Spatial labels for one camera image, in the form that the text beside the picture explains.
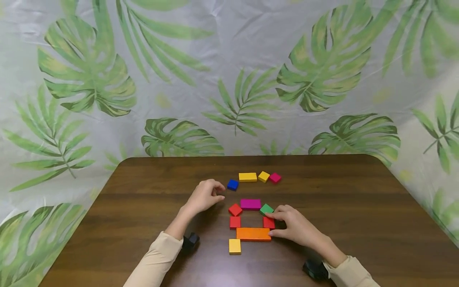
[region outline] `blue block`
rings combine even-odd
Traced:
[[[229,180],[228,185],[226,186],[229,190],[236,191],[239,186],[239,182],[236,180]]]

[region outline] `small yellow cube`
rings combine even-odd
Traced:
[[[241,240],[240,239],[230,239],[229,240],[229,253],[230,254],[240,254],[241,253]]]
[[[269,173],[262,171],[260,175],[258,175],[258,179],[261,180],[262,182],[268,181],[269,178]]]
[[[256,172],[239,173],[239,182],[256,182],[256,181],[257,181]]]

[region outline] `orange rectangular block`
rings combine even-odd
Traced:
[[[269,228],[236,228],[236,238],[241,241],[271,241]]]

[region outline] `green block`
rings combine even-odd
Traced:
[[[271,212],[273,212],[273,211],[274,211],[274,209],[272,209],[272,208],[271,208],[269,205],[267,205],[266,203],[265,203],[265,204],[263,205],[263,207],[261,207],[261,209],[260,209],[260,213],[263,214],[263,215],[264,215],[265,213],[271,213]]]

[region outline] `red block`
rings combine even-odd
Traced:
[[[269,176],[269,180],[272,181],[274,184],[277,184],[282,177],[278,175],[277,173],[273,173],[272,175]]]
[[[236,229],[241,226],[241,218],[239,216],[231,216],[229,218],[229,228]]]
[[[237,205],[237,203],[233,204],[233,206],[231,206],[229,209],[228,209],[229,213],[231,213],[233,216],[238,216],[241,214],[242,212],[242,209],[239,207],[239,205]]]
[[[263,228],[276,229],[274,219],[263,216]]]

